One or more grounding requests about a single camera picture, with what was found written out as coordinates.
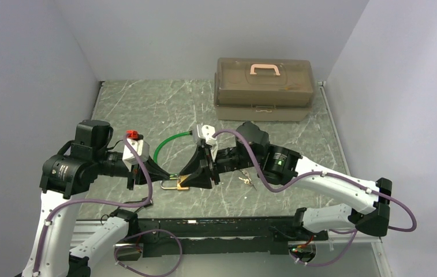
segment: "white wall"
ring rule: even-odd
[[[384,239],[395,276],[437,276],[437,1],[371,0],[327,93],[352,174],[392,179],[419,220]]]
[[[24,268],[43,162],[90,117],[97,91],[53,0],[0,1],[0,276]]]
[[[56,0],[100,80],[213,78],[220,57],[308,59],[325,80],[368,0]]]

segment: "table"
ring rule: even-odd
[[[213,107],[213,80],[125,80],[105,81],[98,96],[93,119],[111,123],[115,130],[110,145],[128,129],[143,134],[151,155],[166,138],[191,130],[197,123],[218,129],[237,128],[240,121],[220,121]],[[254,122],[269,133],[272,144],[295,150],[314,162],[345,173],[337,138],[326,103],[320,91],[314,96],[313,111],[301,122]],[[219,147],[234,146],[232,135],[223,134]],[[120,143],[117,151],[123,150]],[[159,164],[169,173],[179,172],[194,153],[192,137],[180,137],[168,143],[159,155]],[[154,184],[154,206],[139,213],[142,218],[220,217],[294,215],[301,207],[326,207],[339,202],[303,189],[299,185],[271,193],[261,183],[254,169],[248,169],[257,190],[244,184],[239,171],[221,175],[222,184],[213,190],[191,188],[189,191],[162,190]],[[175,186],[175,182],[165,182]],[[99,177],[91,185],[87,198],[113,201],[140,200],[147,186],[127,190],[126,180]],[[80,219],[99,219],[115,207],[83,204]]]

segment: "green tube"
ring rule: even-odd
[[[159,164],[159,163],[157,162],[157,157],[159,156],[159,152],[160,152],[160,150],[162,149],[162,147],[164,147],[164,145],[166,145],[169,141],[174,140],[174,139],[177,139],[178,137],[184,137],[184,136],[189,136],[189,135],[191,135],[191,131],[187,131],[187,132],[184,132],[184,133],[175,134],[175,135],[173,135],[173,136],[171,136],[171,137],[166,138],[163,142],[161,142],[161,143],[159,144],[159,146],[157,146],[157,149],[156,149],[155,152],[154,152],[154,162],[155,162],[156,164]]]

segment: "marble tabletop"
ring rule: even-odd
[[[150,145],[151,156],[166,138],[191,130],[197,123],[218,129],[236,129],[240,121],[220,121],[212,102],[213,80],[128,80],[106,81],[99,92],[93,119],[111,123],[115,135],[110,145],[121,139],[127,129],[143,134]],[[313,111],[301,122],[254,122],[269,133],[272,144],[295,150],[314,162],[345,173],[334,129],[325,101],[317,92]],[[223,134],[219,147],[234,146],[232,135]],[[115,150],[122,151],[118,144]],[[159,154],[160,166],[169,173],[179,172],[191,158],[195,145],[191,136],[168,143]],[[248,169],[254,188],[244,184],[235,171],[221,174],[222,184],[212,190],[191,188],[189,191],[162,190],[154,183],[154,206],[139,213],[142,218],[182,218],[210,216],[294,215],[297,208],[325,207],[339,202],[293,185],[271,193],[261,183],[254,169]],[[175,186],[167,181],[165,186]],[[87,198],[113,201],[140,200],[147,196],[147,185],[126,189],[126,180],[99,177],[91,185]],[[99,219],[115,207],[83,204],[80,219]]]

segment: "toolbox handle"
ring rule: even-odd
[[[251,66],[251,75],[257,75],[257,73],[255,72],[256,68],[274,69],[274,74],[276,76],[279,76],[279,69],[275,65],[265,65],[263,63],[255,63]]]

